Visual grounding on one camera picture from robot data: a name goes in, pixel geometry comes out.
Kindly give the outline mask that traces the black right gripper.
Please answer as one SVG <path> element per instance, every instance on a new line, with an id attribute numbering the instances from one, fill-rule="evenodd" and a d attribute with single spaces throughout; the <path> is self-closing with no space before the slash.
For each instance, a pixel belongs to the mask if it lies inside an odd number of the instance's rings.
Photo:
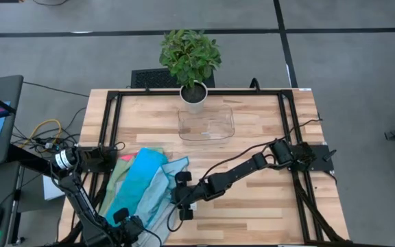
<path id="1" fill-rule="evenodd" d="M 171 191 L 171 203 L 179 209 L 181 221 L 193 219 L 193 209 L 187 207 L 194 202 L 204 200 L 206 197 L 206 184 L 199 182 L 196 185 L 188 185 L 192 181 L 191 172 L 178 172 L 176 174 L 176 186 Z"/>

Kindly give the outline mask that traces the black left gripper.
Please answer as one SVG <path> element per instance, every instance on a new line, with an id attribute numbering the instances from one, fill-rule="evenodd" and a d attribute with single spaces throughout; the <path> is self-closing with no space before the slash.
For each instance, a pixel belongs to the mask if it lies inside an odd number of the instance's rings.
<path id="1" fill-rule="evenodd" d="M 143 232 L 142 221 L 138 216 L 129 217 L 127 208 L 122 208 L 113 214 L 115 226 L 111 229 L 111 239 L 114 244 L 133 244 Z"/>

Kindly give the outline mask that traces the light blue teal-edged towel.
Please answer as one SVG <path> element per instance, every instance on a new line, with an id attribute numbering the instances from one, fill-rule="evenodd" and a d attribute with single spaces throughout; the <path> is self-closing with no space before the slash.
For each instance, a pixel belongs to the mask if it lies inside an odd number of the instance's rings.
<path id="1" fill-rule="evenodd" d="M 188 165 L 189 158 L 183 157 L 161 165 L 156 170 L 134 213 L 139 216 L 145 228 L 151 229 L 167 220 L 173 209 L 171 191 L 176 186 L 175 175 L 183 172 Z"/>

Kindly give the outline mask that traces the bright blue ribbed towel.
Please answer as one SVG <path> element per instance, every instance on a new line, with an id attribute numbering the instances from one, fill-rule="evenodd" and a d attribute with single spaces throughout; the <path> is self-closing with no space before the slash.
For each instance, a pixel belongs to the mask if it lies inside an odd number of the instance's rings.
<path id="1" fill-rule="evenodd" d="M 168 158 L 162 152 L 148 148 L 139 150 L 118 194 L 104 216 L 109 224 L 118 225 L 113 215 L 122 208 L 126 208 L 130 215 L 136 213 L 138 203 L 145 190 L 149 187 L 160 166 L 166 164 L 167 161 Z"/>

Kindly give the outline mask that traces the pale green towel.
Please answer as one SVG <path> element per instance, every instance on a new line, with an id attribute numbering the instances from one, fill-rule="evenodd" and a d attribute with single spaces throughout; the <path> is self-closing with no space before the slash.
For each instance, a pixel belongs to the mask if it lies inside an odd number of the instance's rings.
<path id="1" fill-rule="evenodd" d="M 156 150 L 164 154 L 164 150 L 162 148 L 148 148 L 148 149 Z M 112 172 L 112 175 L 106 187 L 106 195 L 104 197 L 104 200 L 99 210 L 99 214 L 101 216 L 104 217 L 107 214 L 112 204 L 112 201 L 115 199 L 116 195 L 118 194 L 121 188 L 121 184 L 125 180 L 129 172 L 130 166 L 134 163 L 134 160 L 135 158 L 126 162 L 121 160 L 120 157 L 118 158 L 115 169 Z"/>

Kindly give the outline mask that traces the clear plastic bin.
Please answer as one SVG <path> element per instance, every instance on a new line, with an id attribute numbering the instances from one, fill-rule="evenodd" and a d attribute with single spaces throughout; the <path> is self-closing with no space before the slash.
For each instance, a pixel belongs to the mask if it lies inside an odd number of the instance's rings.
<path id="1" fill-rule="evenodd" d="M 205 106 L 199 113 L 178 110 L 178 135 L 185 145 L 226 143 L 235 134 L 235 121 L 229 105 Z"/>

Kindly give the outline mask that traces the white paper sheet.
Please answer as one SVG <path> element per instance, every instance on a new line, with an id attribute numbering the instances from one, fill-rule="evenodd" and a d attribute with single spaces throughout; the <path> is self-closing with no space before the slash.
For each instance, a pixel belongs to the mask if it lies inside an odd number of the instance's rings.
<path id="1" fill-rule="evenodd" d="M 55 180 L 48 176 L 43 176 L 43 194 L 45 200 L 53 200 L 64 195 L 64 192 L 54 185 Z"/>

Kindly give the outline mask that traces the white plant pot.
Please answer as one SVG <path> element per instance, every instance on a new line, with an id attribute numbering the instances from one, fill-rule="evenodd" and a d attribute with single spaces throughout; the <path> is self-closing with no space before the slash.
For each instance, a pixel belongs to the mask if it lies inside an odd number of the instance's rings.
<path id="1" fill-rule="evenodd" d="M 193 86 L 182 86 L 180 97 L 190 113 L 200 113 L 208 96 L 208 89 L 202 82 L 195 81 Z"/>

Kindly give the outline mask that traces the black floor grille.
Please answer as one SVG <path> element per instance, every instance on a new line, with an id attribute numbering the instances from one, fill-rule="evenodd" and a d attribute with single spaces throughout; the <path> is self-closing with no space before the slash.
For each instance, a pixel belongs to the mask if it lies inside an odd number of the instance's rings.
<path id="1" fill-rule="evenodd" d="M 172 76 L 168 69 L 132 70 L 130 87 L 132 89 L 179 89 L 178 78 Z"/>

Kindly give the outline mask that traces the green leafy plant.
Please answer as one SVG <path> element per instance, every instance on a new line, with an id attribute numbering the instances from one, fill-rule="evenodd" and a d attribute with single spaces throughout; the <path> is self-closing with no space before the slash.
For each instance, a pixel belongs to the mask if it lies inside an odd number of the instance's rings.
<path id="1" fill-rule="evenodd" d="M 219 45 L 203 31 L 172 30 L 160 43 L 159 62 L 183 87 L 203 83 L 222 63 Z"/>

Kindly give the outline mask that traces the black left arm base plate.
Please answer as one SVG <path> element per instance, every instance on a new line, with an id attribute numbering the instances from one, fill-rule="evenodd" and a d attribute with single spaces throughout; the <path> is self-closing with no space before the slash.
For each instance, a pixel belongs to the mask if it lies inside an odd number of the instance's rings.
<path id="1" fill-rule="evenodd" d="M 106 173 L 111 172 L 117 162 L 117 148 L 90 147 L 79 148 L 81 169 L 83 172 Z"/>

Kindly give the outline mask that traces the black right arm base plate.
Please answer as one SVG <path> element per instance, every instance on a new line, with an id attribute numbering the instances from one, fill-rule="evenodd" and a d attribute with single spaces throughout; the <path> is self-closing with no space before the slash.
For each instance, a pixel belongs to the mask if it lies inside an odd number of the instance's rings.
<path id="1" fill-rule="evenodd" d="M 332 156 L 337 150 L 329 150 L 327 145 L 309 145 L 303 142 L 291 145 L 290 150 L 294 158 L 290 168 L 301 172 L 330 172 L 334 170 Z"/>

